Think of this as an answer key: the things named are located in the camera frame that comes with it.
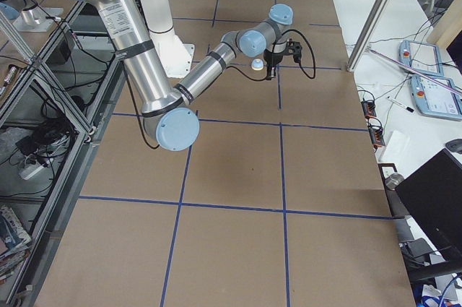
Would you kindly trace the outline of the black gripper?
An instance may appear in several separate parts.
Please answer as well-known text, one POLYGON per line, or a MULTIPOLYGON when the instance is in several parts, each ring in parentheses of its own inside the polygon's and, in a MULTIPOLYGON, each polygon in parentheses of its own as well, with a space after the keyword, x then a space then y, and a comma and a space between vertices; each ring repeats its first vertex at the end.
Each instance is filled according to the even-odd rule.
POLYGON ((263 53, 266 62, 266 80, 273 80, 277 76, 277 65, 282 61, 282 55, 266 49, 263 53))

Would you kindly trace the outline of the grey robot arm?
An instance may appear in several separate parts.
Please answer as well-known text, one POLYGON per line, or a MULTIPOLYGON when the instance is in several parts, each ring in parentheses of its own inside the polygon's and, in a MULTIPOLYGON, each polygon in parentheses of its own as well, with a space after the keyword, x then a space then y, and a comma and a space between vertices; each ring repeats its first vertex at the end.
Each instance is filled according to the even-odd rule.
POLYGON ((170 151, 190 147, 199 134, 190 104, 239 54, 253 58, 280 42, 293 21, 292 8, 276 4, 259 25, 226 33, 193 65, 190 46, 175 34, 168 0, 83 1, 97 9, 139 92, 145 132, 170 151))

